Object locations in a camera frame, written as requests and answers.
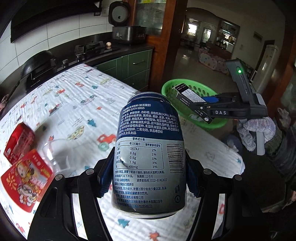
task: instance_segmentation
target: barcode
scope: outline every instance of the barcode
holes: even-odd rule
[[[183,147],[181,144],[167,144],[168,162],[171,173],[182,173],[183,165]]]

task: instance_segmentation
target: blue beverage can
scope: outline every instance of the blue beverage can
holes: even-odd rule
[[[165,218],[186,204],[185,148],[178,113],[154,92],[131,97],[116,138],[112,205],[134,218]]]

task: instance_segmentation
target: red packaging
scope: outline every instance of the red packaging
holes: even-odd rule
[[[4,156],[14,164],[30,151],[34,137],[35,134],[30,127],[23,122],[18,124],[7,142]]]
[[[51,168],[34,149],[13,164],[2,175],[1,181],[12,200],[23,210],[31,212],[52,176]]]

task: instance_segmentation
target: hand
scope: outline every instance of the hand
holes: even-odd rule
[[[274,137],[276,133],[276,125],[271,118],[264,117],[262,119],[249,120],[246,123],[237,122],[237,131],[247,150],[254,151],[256,143],[254,142],[250,131],[263,132],[265,140],[264,143],[266,143]]]

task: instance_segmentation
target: white tablecloth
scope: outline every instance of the white tablecloth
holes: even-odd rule
[[[19,101],[0,121],[0,175],[10,167],[3,155],[6,142],[22,121],[35,131],[36,148],[41,155],[45,143],[68,141],[75,154],[71,169],[63,173],[66,177],[94,167],[115,145],[112,137],[117,133],[119,113],[135,92],[132,87],[84,64],[48,80]],[[191,122],[183,118],[180,121],[185,148],[191,158],[200,160],[204,168],[225,177],[244,171],[240,155]],[[98,148],[99,137],[110,142],[108,150]],[[187,192],[185,208],[175,215],[158,220],[135,220],[112,208],[111,193],[112,187],[99,199],[99,204],[113,240],[186,240],[199,204],[199,199]],[[87,238],[78,195],[73,195],[73,201],[78,234]],[[0,203],[11,222],[27,237],[38,203],[32,213],[21,210],[10,199],[2,183]],[[223,207],[221,195],[215,230],[222,222]]]

